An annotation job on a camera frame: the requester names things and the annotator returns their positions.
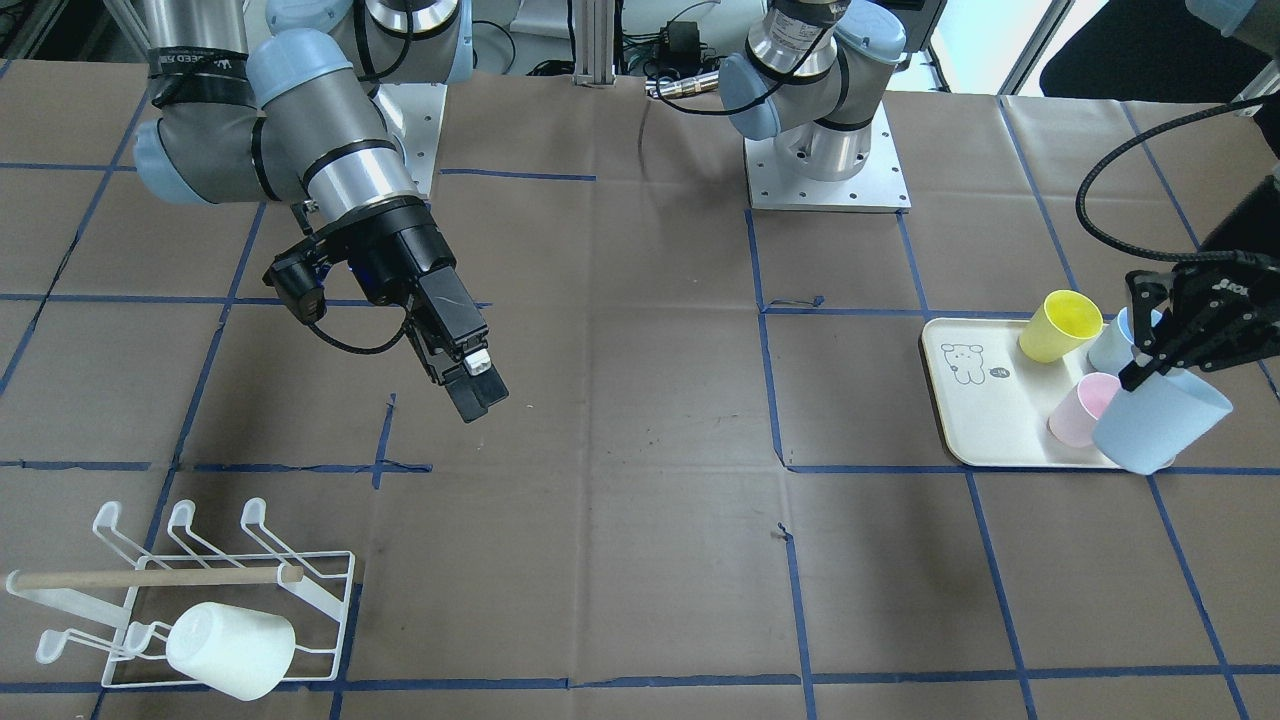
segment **pink cup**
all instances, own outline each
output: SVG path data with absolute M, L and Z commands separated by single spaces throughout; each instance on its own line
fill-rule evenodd
M 1048 416 L 1048 429 L 1062 445 L 1089 447 L 1098 418 L 1120 391 L 1120 378 L 1106 373 L 1089 373 L 1071 388 Z

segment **light blue joint cap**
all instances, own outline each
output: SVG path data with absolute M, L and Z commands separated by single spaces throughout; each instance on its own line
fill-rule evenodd
M 260 108 L 294 87 L 351 68 L 338 44 L 317 29 L 287 29 L 257 46 L 246 72 Z
M 191 190 L 160 142 L 160 120 L 147 120 L 133 135 L 133 164 L 151 195 L 174 205 L 211 205 Z
M 1222 37 L 1231 37 L 1257 4 L 1258 0 L 1187 0 L 1187 9 L 1222 31 Z
M 867 0 L 854 0 L 849 5 L 836 24 L 836 38 L 884 65 L 896 65 L 906 49 L 902 20 Z
M 266 27 L 271 35 L 311 28 L 329 32 L 351 10 L 352 0 L 266 0 Z
M 471 79 L 471 0 L 458 3 L 458 46 L 453 51 L 453 67 L 444 83 L 466 82 Z
M 721 63 L 721 100 L 726 110 L 749 105 L 769 91 L 764 78 L 741 53 L 733 53 Z M 769 97 L 760 105 L 728 117 L 737 132 L 748 140 L 768 140 L 782 132 L 778 109 Z

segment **bear illustration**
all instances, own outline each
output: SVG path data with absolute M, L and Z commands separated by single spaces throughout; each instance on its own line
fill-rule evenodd
M 980 345 L 946 343 L 942 346 L 942 357 L 955 373 L 956 382 L 963 386 L 980 386 L 987 379 L 987 374 L 982 372 Z

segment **wooden dowel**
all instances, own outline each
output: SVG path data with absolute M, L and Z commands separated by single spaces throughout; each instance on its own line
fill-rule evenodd
M 285 583 L 302 579 L 302 568 L 291 565 L 280 575 Z M 65 573 L 19 573 L 14 589 L 55 588 L 164 588 L 186 585 L 266 585 L 276 580 L 276 566 L 198 568 L 189 570 L 83 570 Z

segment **yellow cup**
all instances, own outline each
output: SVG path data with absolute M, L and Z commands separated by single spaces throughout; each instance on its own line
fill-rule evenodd
M 1037 363 L 1052 363 L 1102 332 L 1102 313 L 1073 290 L 1055 290 L 1018 336 L 1018 346 Z

